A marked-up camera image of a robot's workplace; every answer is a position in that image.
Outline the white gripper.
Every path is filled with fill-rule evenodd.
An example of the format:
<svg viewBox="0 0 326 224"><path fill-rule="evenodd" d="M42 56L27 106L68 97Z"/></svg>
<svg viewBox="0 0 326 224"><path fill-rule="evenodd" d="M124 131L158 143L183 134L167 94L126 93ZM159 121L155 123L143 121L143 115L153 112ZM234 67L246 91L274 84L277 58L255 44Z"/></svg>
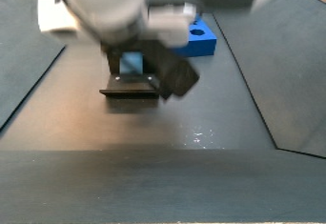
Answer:
<svg viewBox="0 0 326 224"><path fill-rule="evenodd" d="M40 32L64 43L91 40L111 47L158 41L189 42L198 6L173 0L38 0Z"/></svg>

